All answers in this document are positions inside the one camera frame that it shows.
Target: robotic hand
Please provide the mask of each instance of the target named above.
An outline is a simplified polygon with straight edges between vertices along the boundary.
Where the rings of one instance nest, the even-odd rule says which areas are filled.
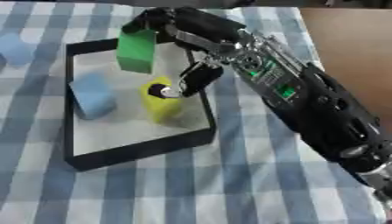
[[[194,95],[222,75],[222,66],[231,66],[319,155],[374,188],[374,196],[392,209],[392,144],[379,119],[335,79],[312,63],[303,64],[275,37],[247,32],[244,24],[200,10],[146,10],[123,31],[145,27],[162,39],[206,54],[180,75],[177,86],[153,85],[151,95]]]

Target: green foam block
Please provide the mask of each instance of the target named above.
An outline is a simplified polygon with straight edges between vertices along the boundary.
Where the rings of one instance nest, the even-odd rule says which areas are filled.
[[[121,32],[115,51],[122,70],[151,74],[154,60],[156,34],[142,30],[131,34]]]

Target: blue foam block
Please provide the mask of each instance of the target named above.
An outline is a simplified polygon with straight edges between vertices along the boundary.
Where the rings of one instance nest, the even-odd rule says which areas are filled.
[[[115,96],[102,73],[84,74],[69,85],[83,119],[96,119],[116,108]]]
[[[32,62],[32,49],[16,33],[0,36],[0,54],[13,67],[21,67]]]

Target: yellow cube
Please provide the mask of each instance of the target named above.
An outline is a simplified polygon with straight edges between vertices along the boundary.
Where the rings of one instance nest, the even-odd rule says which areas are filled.
[[[150,117],[154,122],[161,123],[170,116],[175,116],[180,111],[180,99],[161,99],[148,94],[149,88],[152,84],[164,84],[170,86],[172,82],[165,76],[159,76],[140,87],[142,101],[149,112]]]

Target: blue checkered tablecloth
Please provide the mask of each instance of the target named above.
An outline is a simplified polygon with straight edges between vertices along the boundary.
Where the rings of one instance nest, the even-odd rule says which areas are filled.
[[[231,69],[208,92],[210,145],[76,172],[61,155],[64,45],[113,38],[143,8],[0,3],[34,61],[0,73],[0,223],[383,223],[365,189],[301,142]],[[210,10],[319,58],[295,8]]]

